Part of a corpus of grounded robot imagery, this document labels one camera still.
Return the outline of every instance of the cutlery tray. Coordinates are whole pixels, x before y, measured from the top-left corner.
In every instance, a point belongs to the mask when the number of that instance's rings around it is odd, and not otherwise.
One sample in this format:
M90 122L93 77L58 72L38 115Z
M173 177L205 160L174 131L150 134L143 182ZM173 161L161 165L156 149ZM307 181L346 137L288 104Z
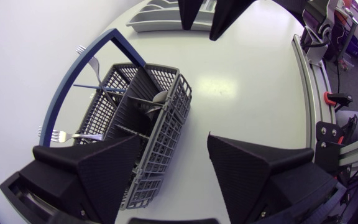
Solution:
M161 65L133 63L115 64L103 85L125 89L124 94L109 92L116 104L110 104L102 90L96 90L77 133L104 134L104 140L139 135L141 148L122 198L121 210L146 207L158 194L181 127L190 110L191 88L179 70ZM153 103L153 97L168 91L165 102ZM161 107L152 115L144 111ZM89 144L89 139L76 139L74 144Z

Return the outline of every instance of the gray plastic cutlery basket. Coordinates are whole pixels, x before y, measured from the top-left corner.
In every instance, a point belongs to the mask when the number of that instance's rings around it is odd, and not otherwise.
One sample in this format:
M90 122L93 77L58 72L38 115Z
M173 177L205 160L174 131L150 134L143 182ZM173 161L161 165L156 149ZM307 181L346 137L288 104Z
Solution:
M97 90L78 133L104 134L114 139L131 134L141 137L141 149L122 198L121 210L146 207L158 194L180 137L181 127L190 109L191 88L178 69L146 64L145 69L131 63L115 64L103 80L106 87L125 89L112 93L114 109L105 94ZM153 103L160 91L168 91L167 100ZM142 113L161 106L150 120ZM90 143L76 139L75 144Z
M190 110L191 88L178 69L146 64L117 29L107 30L94 40L67 71L48 107L39 144L49 147L56 118L69 89L93 55L110 41L132 63L113 65L103 85L124 89L125 93L109 92L115 104L112 105L103 91L96 90L77 133L103 134L104 140L140 136L139 155L128 177L120 209L146 207L158 194L175 152ZM168 91L166 100L154 103L153 97L161 91ZM92 142L94 140L75 139L74 144Z

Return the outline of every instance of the fork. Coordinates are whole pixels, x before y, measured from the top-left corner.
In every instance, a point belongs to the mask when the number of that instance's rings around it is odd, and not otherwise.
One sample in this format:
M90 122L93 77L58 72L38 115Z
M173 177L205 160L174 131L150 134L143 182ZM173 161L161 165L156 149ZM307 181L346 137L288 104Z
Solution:
M86 48L84 46L79 45L75 51L78 54L82 54L85 51L85 49ZM100 80L100 76L99 76L99 67L100 67L99 60L95 56L92 56L92 58L91 58L91 60L89 60L88 64L93 68L94 72L96 73L96 78L98 78L100 88L104 91L104 95L106 95L106 98L108 99L108 101L110 102L112 107L114 109L117 109L117 105L113 102L113 100L110 97L109 93L104 88L104 86L102 84L102 81Z
M42 127L39 126L38 136L41 135L41 131L42 131ZM50 138L50 140L53 142L63 143L63 142L68 141L71 138L87 138L87 139L94 139L94 140L102 141L103 134L68 134L64 131L53 130L52 137Z

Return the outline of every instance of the white table surface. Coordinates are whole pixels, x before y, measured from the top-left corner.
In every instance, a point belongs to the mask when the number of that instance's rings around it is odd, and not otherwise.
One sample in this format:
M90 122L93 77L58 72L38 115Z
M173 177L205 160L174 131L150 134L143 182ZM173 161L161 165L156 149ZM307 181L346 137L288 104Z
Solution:
M305 100L291 46L293 35L301 35L303 28L277 3L260 0L215 42L201 31L136 33L126 23L146 3L124 12L106 30L118 28L147 63L179 68L193 89L193 100L159 194L147 208L120 211L116 223L131 217L229 223L209 159L208 133L285 149L305 147ZM96 57L101 74L114 63L129 61L112 43ZM97 85L97 80L86 66L75 83ZM72 87L55 129L75 132L92 93Z

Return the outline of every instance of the basket handle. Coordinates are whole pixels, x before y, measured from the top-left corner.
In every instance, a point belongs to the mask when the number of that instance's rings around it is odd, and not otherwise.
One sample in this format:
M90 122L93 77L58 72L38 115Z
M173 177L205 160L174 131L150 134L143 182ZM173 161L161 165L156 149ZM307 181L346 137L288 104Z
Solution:
M85 65L91 60L93 55L107 42L113 42L123 52L133 64L138 67L144 67L146 62L136 52L133 46L125 39L125 37L117 30L110 29L100 35L94 40L85 51L75 60L73 65L67 71L63 80L60 82L55 95L50 102L47 114L45 115L44 123L42 125L42 132L40 135L40 145L49 146L50 137L52 136L52 130L55 126L57 115L62 107L63 101L67 96L67 93L73 85L75 79L80 74Z

